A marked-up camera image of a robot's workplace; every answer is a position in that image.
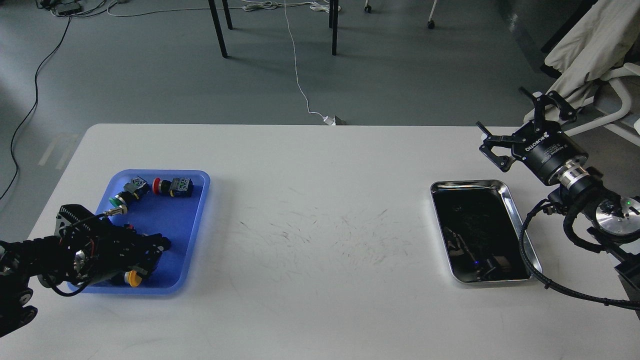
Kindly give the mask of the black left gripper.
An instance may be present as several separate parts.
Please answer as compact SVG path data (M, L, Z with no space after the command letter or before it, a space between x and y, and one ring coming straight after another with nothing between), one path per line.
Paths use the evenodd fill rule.
M147 280L171 247L172 242L162 234L138 234L132 228L93 236L75 253L72 283L91 286L126 271L137 271L142 280Z

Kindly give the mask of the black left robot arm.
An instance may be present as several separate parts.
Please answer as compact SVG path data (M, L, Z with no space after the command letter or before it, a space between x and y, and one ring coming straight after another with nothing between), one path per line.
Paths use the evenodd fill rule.
M140 234L130 224L115 225L110 216L123 208L93 214L77 203L62 205L53 235L1 242L1 335L29 324L38 314L29 305L31 278L63 297L107 280L135 287L157 269L171 241L162 234Z

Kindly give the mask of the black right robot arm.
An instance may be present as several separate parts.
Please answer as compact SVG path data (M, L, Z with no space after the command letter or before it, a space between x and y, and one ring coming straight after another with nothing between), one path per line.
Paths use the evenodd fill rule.
M530 98L534 117L510 135L491 133L477 122L486 135L480 151L504 173L515 161L522 162L544 185L557 185L526 215L518 234L520 255L530 273L546 289L565 296L637 311L639 303L613 300L578 292L558 284L537 270L524 248L524 236L532 219L539 213L561 214L567 239L579 248L594 253L606 252L618 260L615 271L634 289L639 288L640 258L621 248L639 239L639 198L623 197L607 189L602 173L595 167L584 168L588 154L573 141L557 121L546 119L546 107L558 109L561 120L574 122L578 111L557 91L533 95L525 88L519 91Z

